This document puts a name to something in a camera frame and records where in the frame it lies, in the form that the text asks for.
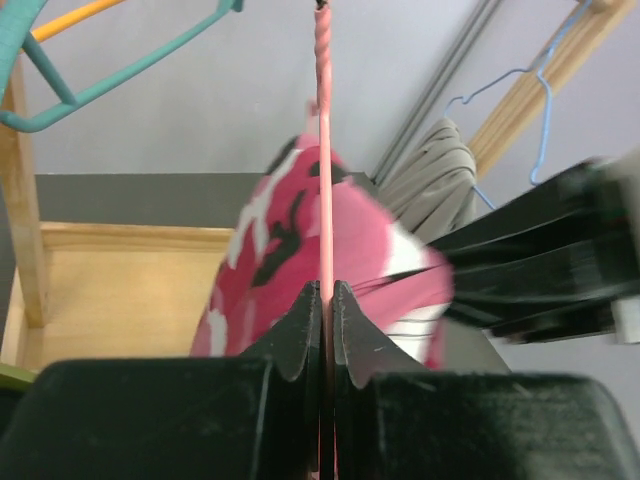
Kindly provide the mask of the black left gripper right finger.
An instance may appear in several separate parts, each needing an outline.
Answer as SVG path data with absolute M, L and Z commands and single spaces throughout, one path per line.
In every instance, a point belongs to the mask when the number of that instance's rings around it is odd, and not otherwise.
M 639 452 L 608 390 L 557 374 L 435 372 L 334 288 L 342 479 L 635 479 Z

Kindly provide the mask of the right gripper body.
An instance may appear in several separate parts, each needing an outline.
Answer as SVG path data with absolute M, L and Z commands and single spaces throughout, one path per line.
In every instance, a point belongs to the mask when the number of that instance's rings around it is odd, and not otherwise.
M 639 342 L 639 159 L 595 157 L 593 251 L 598 282 L 590 302 L 598 325 L 622 344 Z

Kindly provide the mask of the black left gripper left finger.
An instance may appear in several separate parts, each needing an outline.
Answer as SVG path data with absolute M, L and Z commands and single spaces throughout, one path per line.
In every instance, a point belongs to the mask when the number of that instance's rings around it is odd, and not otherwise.
M 69 360 L 1 438 L 5 479 L 306 479 L 318 465 L 320 300 L 306 285 L 240 355 Z

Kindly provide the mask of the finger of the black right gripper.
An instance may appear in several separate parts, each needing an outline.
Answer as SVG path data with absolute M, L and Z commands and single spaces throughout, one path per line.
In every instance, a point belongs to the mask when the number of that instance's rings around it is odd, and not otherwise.
M 451 260 L 515 260 L 559 246 L 591 215 L 600 174 L 581 162 L 432 243 Z
M 446 317 L 514 343 L 610 333 L 620 298 L 620 237 L 562 246 L 514 238 L 466 246 L 453 235 L 439 248 L 453 266 Z

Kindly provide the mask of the pink camouflage trousers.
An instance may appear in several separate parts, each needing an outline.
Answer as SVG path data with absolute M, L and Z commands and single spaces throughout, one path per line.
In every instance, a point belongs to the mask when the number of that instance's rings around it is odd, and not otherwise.
M 358 186 L 337 154 L 331 167 L 335 279 L 398 347 L 440 367 L 451 265 Z M 241 210 L 191 355 L 237 355 L 255 343 L 319 278 L 319 253 L 319 142 L 302 134 L 283 146 Z

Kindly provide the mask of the pink hanger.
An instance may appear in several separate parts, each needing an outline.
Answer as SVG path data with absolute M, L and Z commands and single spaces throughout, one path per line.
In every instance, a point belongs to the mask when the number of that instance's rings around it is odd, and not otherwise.
M 319 474 L 335 477 L 333 288 L 334 245 L 330 111 L 332 96 L 331 9 L 327 1 L 315 7 L 315 57 L 319 130 L 320 296 L 322 302 L 323 384 L 319 427 Z

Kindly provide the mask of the yellow orange hanger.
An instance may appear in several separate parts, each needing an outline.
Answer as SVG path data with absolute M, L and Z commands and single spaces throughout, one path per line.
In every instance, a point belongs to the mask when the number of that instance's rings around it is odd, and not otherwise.
M 72 10 L 40 27 L 31 31 L 31 34 L 38 42 L 46 41 L 65 30 L 77 25 L 90 17 L 93 17 L 105 10 L 108 10 L 124 0 L 96 0 L 82 7 Z

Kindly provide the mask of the teal hanger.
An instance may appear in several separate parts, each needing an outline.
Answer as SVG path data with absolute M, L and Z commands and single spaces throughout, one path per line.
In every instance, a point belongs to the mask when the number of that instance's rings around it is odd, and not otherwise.
M 188 1 L 124 1 L 64 32 L 38 42 L 31 31 L 40 27 L 45 1 L 5 1 L 1 6 L 1 124 L 20 133 L 43 131 L 123 85 L 174 53 L 231 12 L 242 1 L 209 1 L 205 16 L 155 50 L 124 65 L 116 53 L 141 52 L 153 28 L 182 19 Z M 17 106 L 19 63 L 27 59 L 47 84 L 56 102 L 28 115 Z

